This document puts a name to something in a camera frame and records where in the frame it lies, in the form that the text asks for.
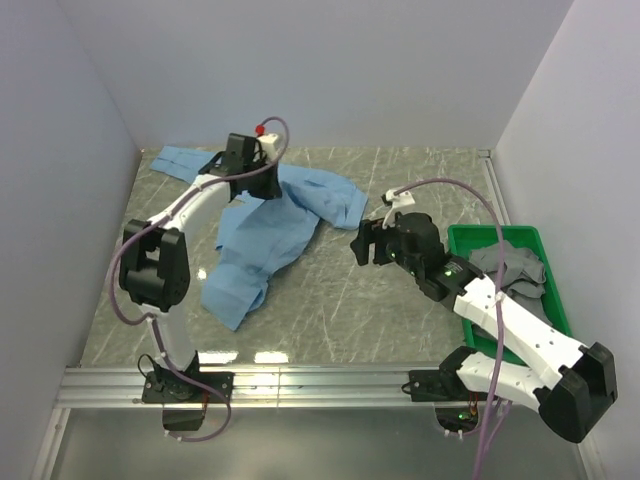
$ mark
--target floor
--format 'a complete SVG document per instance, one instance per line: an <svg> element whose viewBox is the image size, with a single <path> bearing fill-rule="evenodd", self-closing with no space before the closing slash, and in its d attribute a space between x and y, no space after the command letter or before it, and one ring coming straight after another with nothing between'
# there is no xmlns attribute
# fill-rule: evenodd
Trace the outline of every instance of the floor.
<svg viewBox="0 0 640 480"><path fill-rule="evenodd" d="M150 217L187 188L149 169L158 152L143 154L125 221ZM488 196L475 149L292 148L283 161L351 179L369 196L367 217L384 215L380 196L386 190L421 178L456 178ZM450 224L489 222L480 202L454 186L421 187L414 197L443 240ZM271 280L265 304L232 332L200 305L201 285L218 257L218 220L211 219L189 251L187 326L205 363L438 361L463 341L460 319L422 295L406 272L393 265L358 267L348 247L355 232L322 222L300 259ZM138 314L126 295L118 298L125 312ZM104 290L82 365L131 366L142 353L153 353L147 328L118 322Z"/></svg>

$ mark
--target gray cloth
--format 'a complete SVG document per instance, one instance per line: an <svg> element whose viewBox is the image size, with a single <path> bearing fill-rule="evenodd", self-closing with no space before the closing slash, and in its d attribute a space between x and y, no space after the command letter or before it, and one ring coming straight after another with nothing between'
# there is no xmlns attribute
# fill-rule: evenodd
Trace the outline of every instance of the gray cloth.
<svg viewBox="0 0 640 480"><path fill-rule="evenodd" d="M502 290L520 306L524 307L548 325L551 322L542 308L540 297L544 294L546 282L544 263L528 248L515 248L508 241L504 242L505 271L502 279ZM485 272L495 282L498 271L499 247L496 243L490 247L472 250L469 261ZM477 325L474 331L487 338L493 338Z"/></svg>

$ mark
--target green plastic bin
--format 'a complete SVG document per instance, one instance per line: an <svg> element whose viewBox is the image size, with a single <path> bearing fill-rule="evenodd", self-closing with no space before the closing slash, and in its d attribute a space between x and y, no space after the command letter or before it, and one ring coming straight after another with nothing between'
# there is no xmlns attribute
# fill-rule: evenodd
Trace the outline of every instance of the green plastic bin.
<svg viewBox="0 0 640 480"><path fill-rule="evenodd" d="M549 260L544 253L538 230L529 226L503 226L502 235L514 247L530 248L544 263L547 278L544 284L545 294L542 296L544 313L553 324L553 328L570 337L571 329L569 328L569 323L560 301L560 294L553 279ZM460 257L468 259L472 250L488 247L494 243L498 243L498 235L496 234L496 228L492 225L451 225L449 227L449 248L451 253ZM496 341L474 335L471 325L469 320L462 319L462 330L464 331L467 345L495 358ZM504 360L524 365L524 362L507 348L504 349Z"/></svg>

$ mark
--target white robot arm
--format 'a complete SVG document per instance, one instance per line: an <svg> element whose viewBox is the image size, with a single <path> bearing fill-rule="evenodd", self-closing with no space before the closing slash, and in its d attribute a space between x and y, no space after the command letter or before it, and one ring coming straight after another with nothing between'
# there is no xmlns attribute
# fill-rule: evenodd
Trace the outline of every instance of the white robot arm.
<svg viewBox="0 0 640 480"><path fill-rule="evenodd" d="M154 314L164 348L181 372L196 368L196 348L187 334L182 302L189 288L188 248L195 234L243 191L263 199L281 195L275 167L244 181L214 183L212 180L248 173L274 161L282 141L283 137L275 133L263 133L257 138L229 135L225 151L200 170L193 184L175 202L146 221L131 220L125 226L123 242L149 224L170 217L162 228L152 230L126 251L119 280L120 287L129 293L143 314ZM157 259L152 258L151 252L157 252ZM152 338L155 361L166 369L153 332Z"/></svg>
<svg viewBox="0 0 640 480"><path fill-rule="evenodd" d="M363 220L351 243L359 265L396 263L407 270L420 290L434 301L498 336L496 304L501 302L504 345L525 366L503 363L495 394L537 411L562 438L579 443L617 399L611 352L599 343L587 348L548 326L503 292L465 259L445 252L431 217L414 213L409 192L389 190L383 200L390 207L376 220ZM430 389L450 399L469 392L487 392L495 360L469 347L459 347L440 365L435 382L415 381L412 399L424 401Z"/></svg>

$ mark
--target white panel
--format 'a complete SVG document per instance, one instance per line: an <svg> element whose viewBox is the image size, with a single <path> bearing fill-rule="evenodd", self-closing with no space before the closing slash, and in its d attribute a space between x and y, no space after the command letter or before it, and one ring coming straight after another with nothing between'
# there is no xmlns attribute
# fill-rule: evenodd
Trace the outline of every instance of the white panel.
<svg viewBox="0 0 640 480"><path fill-rule="evenodd" d="M474 353L457 371L458 378L472 392L488 392L496 361L483 353ZM545 384L529 367L504 362L500 365L500 375L496 386L496 395L505 400L524 405L534 412L538 411L540 402L535 390L544 388Z"/></svg>
<svg viewBox="0 0 640 480"><path fill-rule="evenodd" d="M0 1L0 478L30 474L79 359L137 150L60 7Z"/></svg>
<svg viewBox="0 0 640 480"><path fill-rule="evenodd" d="M60 0L139 145L494 146L571 0Z"/></svg>
<svg viewBox="0 0 640 480"><path fill-rule="evenodd" d="M496 299L500 298L504 346L531 367L543 385L555 387L562 379L562 367L571 368L582 358L580 347L584 345L550 328L504 292L494 295L496 287L488 275L476 278L464 288L465 294L456 298L453 311L498 338Z"/></svg>
<svg viewBox="0 0 640 480"><path fill-rule="evenodd" d="M148 221L156 223L167 216L170 217L171 219L162 225L162 228L167 230L177 228L184 233L187 248L191 247L191 242L200 229L210 222L212 218L215 218L216 215L220 215L220 212L231 201L231 187L227 182L215 183L202 188L202 185L217 178L220 177L210 174L198 175L193 184L182 195L164 210L149 218ZM194 195L193 192L195 190L200 190L200 192ZM194 196L187 200L182 208L173 215L172 213L176 206L190 195Z"/></svg>
<svg viewBox="0 0 640 480"><path fill-rule="evenodd" d="M497 147L512 220L539 227L578 339L616 357L595 427L607 477L640 478L640 3L577 0Z"/></svg>

